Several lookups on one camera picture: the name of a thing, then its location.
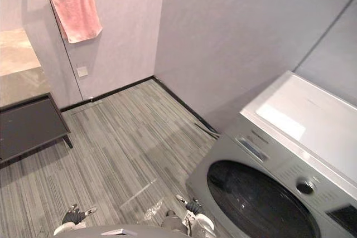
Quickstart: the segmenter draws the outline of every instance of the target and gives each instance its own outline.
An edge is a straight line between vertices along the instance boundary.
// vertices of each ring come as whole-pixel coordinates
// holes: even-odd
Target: floor
[[[175,194],[189,198],[185,180],[215,140],[154,80],[63,115],[73,149],[58,142],[0,169],[0,236],[51,237],[73,203],[98,207],[87,226],[185,214]]]

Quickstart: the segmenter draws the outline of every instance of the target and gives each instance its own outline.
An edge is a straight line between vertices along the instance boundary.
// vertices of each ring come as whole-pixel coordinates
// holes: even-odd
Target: washing machine door
[[[213,163],[209,190],[227,217],[251,238],[319,238],[308,209],[262,172],[232,161]]]

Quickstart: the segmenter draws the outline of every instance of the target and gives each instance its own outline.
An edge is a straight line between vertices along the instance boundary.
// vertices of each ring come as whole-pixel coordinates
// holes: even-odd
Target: electrical outlet
[[[85,66],[78,67],[77,68],[77,74],[78,74],[78,77],[83,77],[83,76],[88,75],[87,67],[85,67]]]

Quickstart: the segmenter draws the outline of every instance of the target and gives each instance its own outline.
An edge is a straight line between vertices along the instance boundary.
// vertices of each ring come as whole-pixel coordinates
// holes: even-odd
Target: washing machine control knob
[[[305,195],[311,195],[315,190],[315,185],[309,179],[299,178],[296,183],[296,188]]]

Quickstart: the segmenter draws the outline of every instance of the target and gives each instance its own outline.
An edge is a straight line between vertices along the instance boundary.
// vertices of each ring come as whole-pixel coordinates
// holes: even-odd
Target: black baseboard
[[[126,85],[126,86],[123,86],[123,87],[121,87],[121,88],[119,88],[119,89],[114,89],[114,90],[109,91],[109,92],[107,92],[107,93],[101,94],[101,95],[99,95],[99,96],[97,96],[97,97],[94,97],[94,98],[92,98],[92,99],[84,100],[84,101],[81,101],[81,102],[79,102],[79,103],[76,103],[76,104],[73,104],[73,105],[64,107],[64,108],[60,109],[60,111],[61,111],[61,112],[64,112],[64,111],[68,111],[68,110],[70,110],[70,109],[73,109],[73,108],[82,106],[82,105],[87,104],[87,103],[93,103],[93,102],[98,101],[98,100],[100,100],[100,99],[102,99],[102,98],[106,98],[106,97],[111,96],[111,95],[113,95],[113,94],[115,94],[115,93],[118,93],[118,92],[120,92],[120,91],[122,91],[122,90],[131,88],[132,86],[139,85],[139,84],[141,84],[141,83],[143,83],[143,82],[145,82],[145,81],[148,81],[148,80],[150,80],[150,79],[153,79],[153,78],[154,78],[153,75],[152,75],[152,76],[149,76],[149,77],[144,78],[144,79],[142,79],[142,80],[136,81],[136,82],[131,83],[131,84]]]
[[[189,107],[183,100],[181,100],[175,93],[173,93],[163,82],[161,82],[158,78],[156,78],[155,76],[149,76],[147,78],[144,78],[142,80],[139,80],[139,81],[136,81],[134,83],[131,83],[129,85],[126,85],[126,86],[123,86],[122,88],[119,88],[119,89],[115,89],[115,90],[112,90],[110,92],[107,92],[107,93],[104,93],[104,94],[101,94],[95,98],[92,98],[92,99],[88,99],[88,100],[84,100],[84,101],[81,101],[79,103],[76,103],[76,104],[73,104],[73,105],[70,105],[70,106],[67,106],[67,107],[64,107],[61,110],[61,112],[64,112],[64,111],[68,111],[70,109],[73,109],[73,108],[76,108],[76,107],[79,107],[79,106],[82,106],[84,104],[87,104],[87,103],[92,103],[92,102],[95,102],[95,101],[98,101],[102,98],[106,98],[108,96],[111,96],[115,93],[118,93],[122,90],[125,90],[125,89],[128,89],[128,88],[131,88],[133,86],[136,86],[136,85],[139,85],[145,81],[148,81],[150,79],[154,79],[154,81],[156,83],[159,84],[160,87],[162,87],[167,93],[169,93],[178,103],[180,103],[183,107],[185,107],[186,110],[188,110],[195,118],[197,118],[205,127],[208,128],[208,130],[212,131],[212,132],[215,132],[217,133],[217,131],[209,124],[206,122],[205,119],[203,119],[198,113],[196,113],[191,107]]]
[[[183,100],[181,100],[175,93],[173,93],[163,82],[161,82],[155,76],[153,77],[154,81],[159,84],[167,93],[169,93],[178,103],[180,103],[183,107],[186,108],[195,118],[197,118],[208,130],[217,133],[217,131],[209,124],[205,119],[203,119],[198,113],[194,111],[191,107],[189,107]]]

